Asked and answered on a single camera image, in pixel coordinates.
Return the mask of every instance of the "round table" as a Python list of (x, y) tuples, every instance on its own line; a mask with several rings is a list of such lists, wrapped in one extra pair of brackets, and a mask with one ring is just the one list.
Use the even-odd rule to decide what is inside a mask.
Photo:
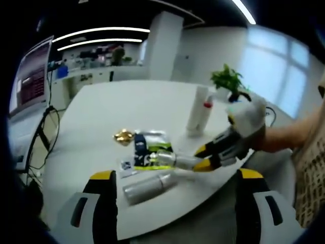
[(166, 131), (175, 152), (192, 155), (200, 145), (229, 126), (226, 104), (215, 101), (204, 136), (197, 139), (185, 136), (196, 86), (131, 80), (83, 87), (61, 119), (57, 143), (46, 162), (43, 190), (49, 227), (55, 225), (63, 204), (75, 192), (82, 192), (89, 177), (99, 171), (116, 170), (117, 173), (119, 240), (162, 227), (190, 212), (219, 190), (249, 156), (209, 173), (178, 169), (176, 173), (186, 177), (174, 188), (134, 206), (128, 205), (122, 191), (123, 186), (158, 172), (119, 177), (119, 160), (134, 152), (132, 143), (123, 147), (112, 139), (120, 129)]

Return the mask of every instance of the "green plant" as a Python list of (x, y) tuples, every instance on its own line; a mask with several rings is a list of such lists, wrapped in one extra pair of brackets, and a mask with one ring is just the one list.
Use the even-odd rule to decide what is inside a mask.
[(243, 87), (239, 78), (243, 76), (233, 69), (230, 69), (227, 64), (223, 65), (222, 71), (212, 72), (211, 80), (216, 89), (224, 87), (230, 90), (232, 93), (237, 94), (238, 88)]
[(125, 62), (131, 62), (132, 61), (132, 58), (131, 57), (125, 57), (125, 58), (123, 58), (123, 61), (125, 61)]

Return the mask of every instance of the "computer monitor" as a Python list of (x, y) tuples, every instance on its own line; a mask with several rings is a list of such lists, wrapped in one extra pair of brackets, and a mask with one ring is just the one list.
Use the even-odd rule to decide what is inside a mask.
[(22, 172), (28, 170), (37, 131), (48, 107), (47, 64), (52, 39), (43, 40), (26, 53), (12, 88), (8, 136), (15, 168)]

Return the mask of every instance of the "monitor screen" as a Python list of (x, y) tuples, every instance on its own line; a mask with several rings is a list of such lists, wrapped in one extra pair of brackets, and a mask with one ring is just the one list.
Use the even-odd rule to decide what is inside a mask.
[(10, 116), (34, 104), (46, 102), (45, 82), (51, 41), (43, 41), (22, 58), (11, 93)]

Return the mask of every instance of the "patterned shirt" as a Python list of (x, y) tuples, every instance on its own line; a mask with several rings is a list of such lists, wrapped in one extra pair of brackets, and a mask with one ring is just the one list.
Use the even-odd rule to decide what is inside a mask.
[[(324, 98), (325, 73), (319, 91)], [(325, 203), (325, 100), (320, 120), (312, 128), (309, 139), (292, 156), (296, 166), (296, 218), (304, 228), (316, 217)]]

